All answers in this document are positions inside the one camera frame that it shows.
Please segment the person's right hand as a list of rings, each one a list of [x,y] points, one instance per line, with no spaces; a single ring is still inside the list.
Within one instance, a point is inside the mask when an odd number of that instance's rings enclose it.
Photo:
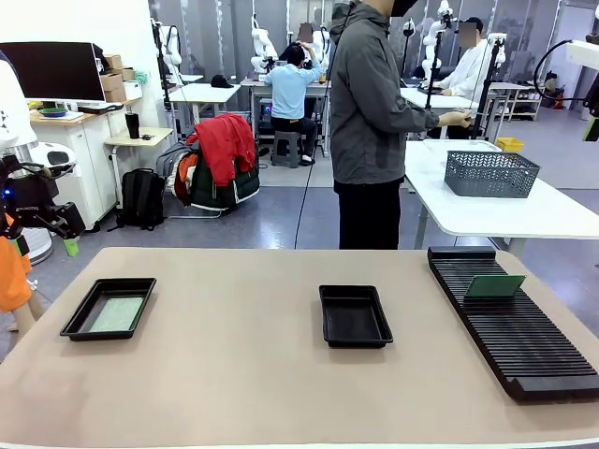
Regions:
[[[470,110],[452,110],[439,116],[439,127],[461,126],[468,128],[471,125],[472,117]]]

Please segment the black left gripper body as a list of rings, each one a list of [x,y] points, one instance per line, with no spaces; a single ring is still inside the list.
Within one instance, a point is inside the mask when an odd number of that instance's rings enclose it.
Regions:
[[[61,219],[53,198],[58,190],[51,171],[41,164],[1,157],[1,231],[24,227],[58,232]]]

